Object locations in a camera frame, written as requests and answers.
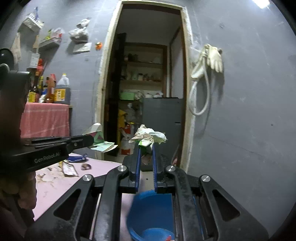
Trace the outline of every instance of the sauce bottle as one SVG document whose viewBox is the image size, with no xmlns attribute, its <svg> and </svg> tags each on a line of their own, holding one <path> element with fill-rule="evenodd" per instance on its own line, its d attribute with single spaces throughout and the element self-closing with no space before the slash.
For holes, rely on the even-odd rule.
<svg viewBox="0 0 296 241">
<path fill-rule="evenodd" d="M 54 80 L 52 77 L 48 80 L 47 94 L 45 96 L 45 103 L 53 103 L 54 102 Z"/>
<path fill-rule="evenodd" d="M 34 84 L 33 84 L 33 87 L 31 88 L 31 90 L 30 90 L 30 92 L 28 94 L 27 102 L 39 102 L 40 92 L 39 92 L 39 89 L 37 87 L 38 78 L 39 78 L 39 72 L 36 71 L 35 78 L 34 78 Z"/>
<path fill-rule="evenodd" d="M 45 85 L 43 86 L 42 95 L 46 95 L 47 94 L 48 80 L 49 80 L 49 78 L 46 77 L 46 82 L 45 82 Z"/>
<path fill-rule="evenodd" d="M 38 89 L 39 89 L 40 93 L 42 93 L 42 91 L 43 91 L 43 78 L 44 78 L 44 76 L 41 76 L 39 79 L 39 82 L 38 82 Z"/>
</svg>

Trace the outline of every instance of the blue wrapper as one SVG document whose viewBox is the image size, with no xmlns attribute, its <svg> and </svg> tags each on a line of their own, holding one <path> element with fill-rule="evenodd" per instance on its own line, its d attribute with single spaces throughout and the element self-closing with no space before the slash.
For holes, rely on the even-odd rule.
<svg viewBox="0 0 296 241">
<path fill-rule="evenodd" d="M 67 158 L 68 162 L 79 162 L 79 161 L 86 161 L 87 160 L 87 154 L 84 154 L 82 156 L 69 156 Z"/>
</svg>

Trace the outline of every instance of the metal screw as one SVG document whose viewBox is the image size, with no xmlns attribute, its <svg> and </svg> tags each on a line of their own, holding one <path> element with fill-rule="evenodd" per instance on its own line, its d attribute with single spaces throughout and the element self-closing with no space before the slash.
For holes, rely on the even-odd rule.
<svg viewBox="0 0 296 241">
<path fill-rule="evenodd" d="M 86 182 L 90 181 L 90 180 L 91 180 L 91 175 L 90 175 L 90 174 L 86 174 L 86 175 L 84 175 L 84 176 L 82 177 L 82 180 L 83 180 L 83 181 L 86 181 Z"/>
<path fill-rule="evenodd" d="M 121 166 L 119 166 L 117 169 L 118 169 L 118 171 L 120 171 L 120 172 L 124 172 L 127 168 L 126 168 L 126 166 L 121 165 Z"/>
<path fill-rule="evenodd" d="M 167 166 L 166 169 L 168 172 L 173 172 L 176 170 L 176 168 L 174 166 Z"/>
<path fill-rule="evenodd" d="M 210 176 L 208 175 L 202 175 L 202 181 L 205 183 L 208 183 L 211 180 Z"/>
</svg>

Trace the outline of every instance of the pink cloth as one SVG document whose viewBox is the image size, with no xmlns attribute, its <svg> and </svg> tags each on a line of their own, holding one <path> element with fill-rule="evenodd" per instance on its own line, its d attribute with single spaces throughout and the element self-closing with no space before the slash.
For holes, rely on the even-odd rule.
<svg viewBox="0 0 296 241">
<path fill-rule="evenodd" d="M 69 106 L 51 103 L 26 103 L 20 122 L 21 137 L 66 137 L 69 131 Z"/>
</svg>

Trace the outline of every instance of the green box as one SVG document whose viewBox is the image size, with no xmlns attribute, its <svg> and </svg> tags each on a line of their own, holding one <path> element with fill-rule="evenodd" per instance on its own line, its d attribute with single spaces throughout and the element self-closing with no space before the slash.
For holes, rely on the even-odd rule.
<svg viewBox="0 0 296 241">
<path fill-rule="evenodd" d="M 121 100 L 134 100 L 135 99 L 135 93 L 121 92 L 119 98 Z"/>
</svg>

